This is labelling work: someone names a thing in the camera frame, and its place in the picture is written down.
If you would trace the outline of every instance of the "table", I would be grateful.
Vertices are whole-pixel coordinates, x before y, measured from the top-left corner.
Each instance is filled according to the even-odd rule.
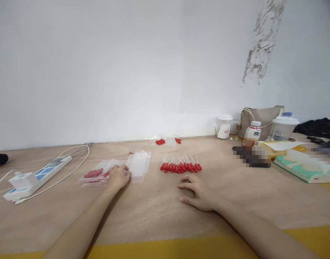
[[[0,195],[0,258],[40,258],[57,237],[104,187],[81,187],[77,180],[98,162],[125,159],[135,149],[152,150],[143,183],[118,194],[102,221],[88,258],[256,258],[253,250],[218,214],[201,212],[179,202],[188,190],[177,188],[182,174],[159,170],[168,155],[196,154],[197,173],[212,189],[274,222],[279,228],[330,258],[330,184],[309,185],[280,167],[247,168],[232,153],[236,142],[214,136],[183,138],[177,146],[151,147],[150,141],[93,144],[91,155],[70,177],[19,205]],[[14,150],[0,167],[0,178],[11,169],[35,172],[69,146]],[[73,160],[39,191],[71,172],[85,157]],[[9,187],[7,180],[0,190]]]

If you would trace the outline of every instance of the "power strip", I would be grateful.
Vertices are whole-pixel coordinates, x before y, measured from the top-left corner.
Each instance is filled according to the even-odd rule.
[[[16,188],[10,190],[5,195],[3,195],[3,198],[5,198],[7,201],[17,201],[21,198],[25,198],[28,196],[31,196],[35,191],[37,191],[40,187],[42,187],[48,180],[51,179],[58,171],[60,171],[66,164],[68,164],[73,158],[71,156],[68,156],[64,159],[62,159],[61,163],[57,166],[51,167],[50,164],[43,167],[34,175],[38,179],[37,185],[33,186],[32,188],[26,188],[17,190]]]

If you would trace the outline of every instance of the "right hand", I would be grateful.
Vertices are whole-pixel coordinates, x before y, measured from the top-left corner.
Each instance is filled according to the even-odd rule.
[[[182,182],[178,185],[179,188],[189,189],[195,192],[195,198],[183,196],[180,201],[185,204],[194,206],[202,211],[215,210],[218,198],[217,194],[205,185],[196,175],[188,174],[181,179]]]
[[[115,165],[114,167],[111,167],[109,171],[110,176],[107,184],[108,188],[115,188],[119,191],[128,183],[131,173],[126,165],[121,167]]]

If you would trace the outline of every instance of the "plastic container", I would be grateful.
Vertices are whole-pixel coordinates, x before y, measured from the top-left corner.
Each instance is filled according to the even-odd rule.
[[[261,122],[252,121],[251,125],[245,131],[242,146],[254,146],[255,142],[259,140],[261,135]]]
[[[218,138],[228,138],[231,129],[231,122],[233,117],[231,115],[220,115],[216,124],[216,135]]]
[[[299,124],[299,120],[291,116],[292,113],[283,113],[281,117],[276,117],[272,121],[269,140],[288,140],[290,138],[294,128]]]

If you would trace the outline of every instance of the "beige bag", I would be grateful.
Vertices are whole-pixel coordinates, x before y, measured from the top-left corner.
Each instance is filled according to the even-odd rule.
[[[261,122],[261,136],[260,141],[266,140],[270,134],[272,127],[272,120],[284,111],[284,106],[277,105],[273,108],[268,109],[251,109],[244,108],[240,114],[240,120],[238,124],[238,137],[244,138],[245,130],[250,126],[252,121]]]

